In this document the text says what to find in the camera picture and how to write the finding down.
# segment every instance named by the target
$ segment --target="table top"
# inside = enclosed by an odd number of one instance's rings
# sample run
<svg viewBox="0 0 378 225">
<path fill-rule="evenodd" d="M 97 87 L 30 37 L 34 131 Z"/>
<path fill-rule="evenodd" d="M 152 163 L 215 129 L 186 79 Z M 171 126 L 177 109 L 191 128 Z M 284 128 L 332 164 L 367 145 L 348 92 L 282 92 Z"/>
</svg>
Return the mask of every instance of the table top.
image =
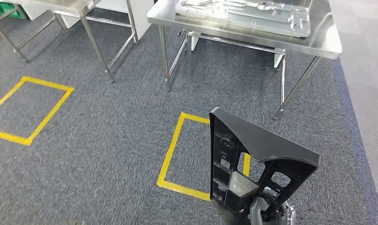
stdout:
<svg viewBox="0 0 378 225">
<path fill-rule="evenodd" d="M 304 54 L 336 59 L 342 53 L 341 41 L 335 26 L 328 0 L 291 0 L 290 4 L 310 8 L 308 37 L 289 37 L 258 30 L 232 27 L 217 22 L 176 15 L 179 0 L 158 0 L 148 12 L 150 23 L 197 31 L 220 38 L 288 49 Z"/>
<path fill-rule="evenodd" d="M 101 0 L 0 0 L 18 5 L 37 5 L 49 11 L 61 11 L 73 16 L 84 16 Z"/>
</svg>

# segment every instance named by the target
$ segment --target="stainless steel table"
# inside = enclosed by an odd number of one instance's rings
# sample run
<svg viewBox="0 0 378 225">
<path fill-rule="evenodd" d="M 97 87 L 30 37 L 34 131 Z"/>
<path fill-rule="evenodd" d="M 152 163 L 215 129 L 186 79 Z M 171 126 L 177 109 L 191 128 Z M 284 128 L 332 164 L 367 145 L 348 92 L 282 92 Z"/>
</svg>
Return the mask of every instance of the stainless steel table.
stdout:
<svg viewBox="0 0 378 225">
<path fill-rule="evenodd" d="M 136 34 L 135 29 L 135 23 L 134 18 L 132 15 L 131 10 L 131 3 L 130 0 L 126 0 L 127 7 L 128 7 L 128 16 L 129 16 L 129 24 L 109 20 L 105 18 L 99 18 L 99 17 L 93 17 L 93 16 L 87 16 L 87 14 L 94 9 L 94 7 L 101 1 L 101 0 L 0 0 L 3 2 L 8 2 L 14 4 L 14 9 L 11 10 L 11 12 L 7 12 L 5 15 L 0 17 L 0 20 L 5 18 L 8 14 L 11 14 L 12 12 L 16 10 L 20 10 L 20 8 L 17 7 L 17 5 L 37 5 L 44 8 L 47 8 L 49 11 L 53 13 L 53 16 L 50 21 L 48 21 L 40 30 L 38 30 L 35 35 L 33 35 L 31 38 L 29 38 L 24 43 L 20 44 L 19 46 L 15 46 L 11 40 L 6 36 L 5 33 L 3 33 L 0 29 L 0 35 L 14 48 L 14 52 L 19 52 L 19 54 L 24 58 L 25 61 L 27 59 L 23 56 L 23 54 L 20 52 L 20 49 L 26 45 L 30 40 L 32 40 L 37 34 L 39 34 L 43 29 L 45 29 L 49 24 L 51 24 L 53 21 L 57 21 L 59 25 L 62 27 L 62 21 L 58 17 L 55 16 L 55 14 L 60 15 L 67 15 L 67 16 L 73 16 L 80 18 L 81 22 L 83 23 L 83 26 L 88 34 L 88 37 L 90 38 L 90 41 L 92 45 L 94 46 L 95 52 L 98 55 L 99 60 L 102 63 L 102 66 L 104 67 L 104 72 L 107 75 L 107 78 L 110 82 L 113 82 L 113 78 L 109 72 L 110 68 L 114 65 L 114 63 L 117 61 L 118 57 L 122 54 L 124 49 L 127 47 L 127 45 L 130 43 L 130 41 L 133 39 L 134 43 L 138 43 L 138 37 Z M 126 42 L 123 44 L 121 49 L 117 52 L 115 57 L 112 59 L 112 61 L 109 64 L 106 64 L 102 53 L 98 47 L 97 42 L 95 41 L 95 38 L 92 34 L 92 29 L 90 24 L 88 23 L 88 20 L 97 21 L 101 23 L 108 23 L 112 25 L 117 26 L 123 26 L 123 27 L 130 27 L 132 34 L 131 36 L 126 40 Z"/>
<path fill-rule="evenodd" d="M 316 67 L 320 57 L 336 59 L 342 52 L 340 38 L 333 21 L 328 0 L 293 0 L 290 2 L 290 4 L 293 5 L 301 5 L 310 8 L 311 34 L 305 38 L 289 37 L 239 27 L 228 27 L 217 22 L 176 15 L 174 8 L 177 3 L 178 0 L 158 0 L 147 15 L 150 23 L 159 25 L 164 80 L 167 90 L 171 90 L 172 88 L 169 78 L 180 54 L 188 44 L 189 37 L 191 36 L 280 54 L 283 56 L 281 60 L 280 107 L 274 115 L 275 119 L 279 119 L 305 79 Z M 167 64 L 164 26 L 184 29 L 186 35 L 170 69 Z M 291 90 L 290 94 L 285 98 L 285 63 L 289 51 L 296 51 L 315 57 Z"/>
</svg>

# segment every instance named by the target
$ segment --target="yellow tape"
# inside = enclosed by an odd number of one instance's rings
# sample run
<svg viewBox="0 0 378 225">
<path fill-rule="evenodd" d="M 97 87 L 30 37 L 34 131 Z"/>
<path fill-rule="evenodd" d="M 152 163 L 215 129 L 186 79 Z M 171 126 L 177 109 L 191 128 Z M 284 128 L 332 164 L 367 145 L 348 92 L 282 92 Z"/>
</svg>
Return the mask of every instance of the yellow tape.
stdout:
<svg viewBox="0 0 378 225">
<path fill-rule="evenodd" d="M 0 105 L 3 104 L 25 81 L 18 82 L 4 97 L 0 99 Z"/>
<path fill-rule="evenodd" d="M 243 162 L 243 174 L 247 177 L 250 174 L 250 159 L 251 156 L 247 153 L 244 154 L 244 162 Z"/>
<path fill-rule="evenodd" d="M 193 190 L 191 188 L 187 188 L 187 187 L 181 186 L 179 184 L 171 183 L 171 182 L 168 182 L 168 181 L 163 181 L 163 183 L 159 186 L 162 187 L 162 188 L 171 190 L 171 191 L 175 191 L 175 192 L 182 193 L 182 194 L 185 194 L 185 195 L 189 195 L 189 196 L 192 196 L 192 197 L 195 197 L 195 198 L 198 198 L 198 199 L 202 199 L 204 201 L 210 201 L 210 193 L 205 193 L 205 192 L 202 192 L 202 191 Z"/>
<path fill-rule="evenodd" d="M 12 134 L 8 134 L 8 133 L 4 133 L 4 132 L 0 131 L 0 138 L 1 139 L 29 146 L 31 144 L 31 142 L 33 141 L 33 139 L 40 133 L 41 129 L 43 129 L 43 127 L 46 125 L 46 123 L 51 119 L 51 117 L 55 114 L 55 112 L 63 104 L 63 102 L 69 97 L 70 93 L 72 93 L 74 88 L 68 87 L 68 86 L 65 86 L 65 85 L 61 85 L 61 84 L 57 84 L 57 83 L 52 83 L 52 82 L 36 79 L 36 78 L 33 78 L 33 77 L 24 76 L 18 82 L 18 84 L 16 84 L 3 98 L 0 99 L 0 105 L 3 104 L 25 82 L 35 83 L 35 84 L 43 85 L 43 86 L 50 87 L 50 88 L 64 90 L 66 92 L 28 138 L 19 137 L 19 136 L 16 136 L 16 135 L 12 135 Z"/>
<path fill-rule="evenodd" d="M 59 90 L 64 90 L 64 91 L 72 92 L 74 90 L 74 88 L 72 88 L 72 87 L 68 87 L 68 86 L 65 86 L 65 85 L 62 85 L 62 84 L 53 83 L 53 82 L 49 82 L 49 81 L 45 81 L 45 80 L 40 80 L 40 79 L 29 77 L 29 76 L 23 76 L 22 81 L 24 81 L 24 82 L 27 81 L 27 82 L 30 82 L 30 83 L 35 83 L 35 84 L 39 84 L 39 85 L 43 85 L 43 86 L 46 86 L 46 87 L 55 88 L 55 89 L 59 89 Z"/>
<path fill-rule="evenodd" d="M 166 178 L 168 165 L 170 165 L 171 157 L 173 156 L 174 148 L 175 148 L 176 142 L 178 140 L 179 132 L 181 131 L 184 119 L 185 119 L 185 113 L 181 112 L 179 119 L 178 119 L 178 122 L 177 122 L 177 125 L 175 126 L 173 139 L 171 141 L 170 147 L 167 150 L 166 157 L 164 158 L 163 165 L 161 166 L 159 178 L 157 179 L 157 185 L 159 185 L 159 186 L 164 181 L 164 179 Z"/>
<path fill-rule="evenodd" d="M 26 138 L 24 138 L 24 137 L 15 136 L 15 135 L 4 133 L 4 132 L 1 132 L 1 131 L 0 131 L 0 138 L 7 140 L 7 141 L 10 141 L 10 142 L 15 142 L 15 143 L 18 143 L 18 144 L 30 145 L 30 144 L 26 144 Z"/>
<path fill-rule="evenodd" d="M 48 123 L 48 121 L 51 119 L 51 117 L 55 114 L 55 112 L 59 109 L 59 107 L 62 105 L 62 103 L 69 97 L 70 93 L 72 93 L 73 90 L 66 91 L 66 93 L 62 96 L 62 98 L 57 102 L 57 104 L 52 108 L 52 110 L 49 112 L 49 114 L 41 121 L 41 123 L 37 126 L 37 128 L 34 130 L 34 132 L 28 137 L 26 140 L 27 145 L 30 145 L 33 139 L 40 133 L 41 129 Z"/>
<path fill-rule="evenodd" d="M 168 189 L 168 190 L 171 190 L 171 191 L 175 191 L 175 192 L 178 192 L 178 193 L 181 193 L 181 194 L 184 194 L 184 195 L 189 195 L 189 196 L 192 196 L 192 197 L 195 197 L 195 198 L 198 198 L 198 199 L 210 201 L 210 193 L 205 193 L 205 192 L 202 192 L 202 191 L 194 190 L 194 189 L 184 187 L 182 185 L 175 184 L 175 183 L 172 183 L 172 182 L 165 180 L 167 170 L 168 170 L 168 166 L 170 165 L 170 161 L 171 161 L 171 158 L 173 156 L 176 143 L 178 141 L 179 133 L 181 132 L 181 128 L 182 128 L 182 125 L 183 125 L 183 122 L 185 121 L 185 119 L 193 120 L 193 121 L 200 122 L 200 123 L 210 124 L 210 120 L 207 119 L 207 118 L 203 118 L 203 117 L 190 115 L 190 114 L 181 112 L 181 114 L 178 118 L 178 122 L 175 126 L 173 137 L 172 137 L 170 146 L 168 147 L 166 157 L 164 158 L 163 165 L 161 166 L 161 169 L 160 169 L 160 174 L 159 174 L 159 177 L 157 179 L 157 185 L 161 188 L 165 188 L 165 189 Z M 250 167 L 250 155 L 248 155 L 248 154 L 244 155 L 244 162 L 243 163 L 244 163 L 243 164 L 243 174 L 248 176 L 249 175 L 249 167 Z"/>
</svg>

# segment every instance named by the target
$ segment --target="gray carpet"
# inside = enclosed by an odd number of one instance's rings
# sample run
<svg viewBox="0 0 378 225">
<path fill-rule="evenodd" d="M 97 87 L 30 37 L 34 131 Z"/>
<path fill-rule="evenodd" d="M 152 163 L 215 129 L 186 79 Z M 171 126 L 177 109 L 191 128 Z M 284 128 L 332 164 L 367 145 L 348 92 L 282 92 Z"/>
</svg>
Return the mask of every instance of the gray carpet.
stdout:
<svg viewBox="0 0 378 225">
<path fill-rule="evenodd" d="M 6 19 L 2 26 L 13 40 L 23 40 L 48 16 Z M 130 34 L 91 25 L 107 59 Z M 166 30 L 170 62 L 182 41 L 177 33 Z M 200 40 L 194 52 L 181 56 L 167 92 L 156 26 L 118 60 L 114 84 L 103 77 L 80 24 L 65 33 L 52 24 L 23 52 L 31 63 L 21 63 L 0 39 L 0 98 L 24 75 L 75 90 L 31 146 L 0 139 L 0 224 L 55 225 L 68 218 L 86 224 L 223 224 L 210 203 L 156 186 L 180 112 L 207 117 L 216 106 L 321 154 L 320 168 L 290 199 L 298 224 L 378 224 L 363 146 L 353 139 L 359 132 L 348 122 L 355 121 L 353 111 L 343 104 L 350 99 L 339 61 L 322 60 L 276 121 L 279 74 L 269 53 Z M 310 60 L 294 52 L 287 58 L 287 91 Z M 22 86 L 0 107 L 0 129 L 26 135 L 60 95 Z M 206 125 L 186 121 L 166 180 L 207 191 L 208 138 Z M 258 168 L 251 162 L 252 174 Z"/>
</svg>

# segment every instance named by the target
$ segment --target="floor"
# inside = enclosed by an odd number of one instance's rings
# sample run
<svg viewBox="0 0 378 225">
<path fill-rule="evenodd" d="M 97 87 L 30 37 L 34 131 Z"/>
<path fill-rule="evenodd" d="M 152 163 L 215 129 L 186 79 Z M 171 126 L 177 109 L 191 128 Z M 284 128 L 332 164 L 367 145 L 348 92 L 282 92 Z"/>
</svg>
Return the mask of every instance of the floor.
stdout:
<svg viewBox="0 0 378 225">
<path fill-rule="evenodd" d="M 48 16 L 8 18 L 2 27 L 19 41 Z M 109 60 L 121 44 L 116 40 L 130 35 L 91 25 Z M 170 62 L 182 41 L 177 33 L 166 30 Z M 209 202 L 156 185 L 180 113 L 207 117 L 219 106 L 321 154 L 318 170 L 290 199 L 298 224 L 378 225 L 378 177 L 340 60 L 321 60 L 276 121 L 280 90 L 272 54 L 201 40 L 182 55 L 167 92 L 157 37 L 151 26 L 139 44 L 130 44 L 112 69 L 113 84 L 80 24 L 68 32 L 52 24 L 25 48 L 28 64 L 0 38 L 0 99 L 23 76 L 74 87 L 30 146 L 0 139 L 0 224 L 223 224 Z M 287 58 L 287 90 L 310 60 L 294 52 Z M 24 83 L 0 106 L 0 131 L 29 136 L 63 94 Z M 167 181 L 207 191 L 209 136 L 206 124 L 184 121 Z M 251 161 L 250 174 L 256 168 Z"/>
<path fill-rule="evenodd" d="M 332 0 L 340 57 L 378 193 L 378 0 Z"/>
</svg>

